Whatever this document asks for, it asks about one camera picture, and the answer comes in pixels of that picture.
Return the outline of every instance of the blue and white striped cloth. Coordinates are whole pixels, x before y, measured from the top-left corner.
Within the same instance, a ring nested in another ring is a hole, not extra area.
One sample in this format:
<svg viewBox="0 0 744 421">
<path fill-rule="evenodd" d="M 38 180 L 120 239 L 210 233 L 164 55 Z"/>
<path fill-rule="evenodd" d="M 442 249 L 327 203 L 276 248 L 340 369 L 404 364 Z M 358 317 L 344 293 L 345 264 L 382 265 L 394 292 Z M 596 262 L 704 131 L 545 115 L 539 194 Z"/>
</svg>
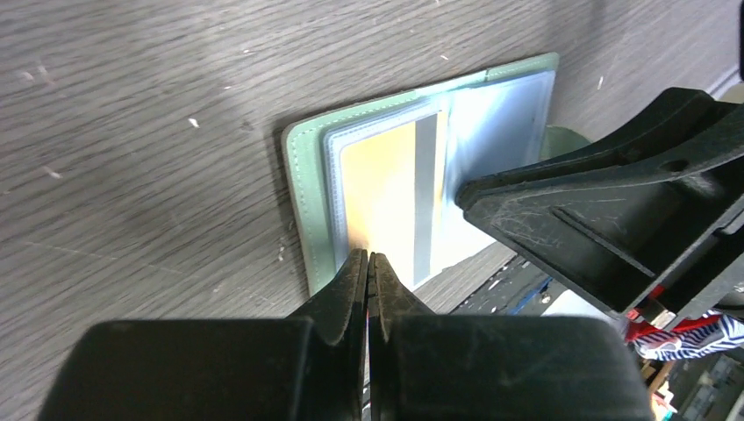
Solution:
<svg viewBox="0 0 744 421">
<path fill-rule="evenodd" d="M 709 311 L 704 317 L 717 314 Z M 744 324 L 727 315 L 712 325 L 687 332 L 656 332 L 633 341 L 635 351 L 649 360 L 688 360 L 700 358 L 744 344 Z"/>
</svg>

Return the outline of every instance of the black plastic part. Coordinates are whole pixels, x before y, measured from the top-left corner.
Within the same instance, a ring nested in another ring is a hole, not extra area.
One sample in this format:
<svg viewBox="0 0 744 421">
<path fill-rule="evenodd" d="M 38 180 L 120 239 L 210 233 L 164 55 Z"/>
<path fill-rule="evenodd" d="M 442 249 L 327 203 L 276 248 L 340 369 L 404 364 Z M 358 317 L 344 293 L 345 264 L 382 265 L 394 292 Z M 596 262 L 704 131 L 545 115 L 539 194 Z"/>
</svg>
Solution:
<svg viewBox="0 0 744 421">
<path fill-rule="evenodd" d="M 366 303 L 375 421 L 651 419 L 608 325 L 437 316 L 362 250 L 286 319 L 93 327 L 39 419 L 359 419 Z"/>
<path fill-rule="evenodd" d="M 467 183 L 465 218 L 598 308 L 625 313 L 666 290 L 658 327 L 731 291 L 744 252 L 744 108 L 667 89 L 606 138 Z"/>
</svg>

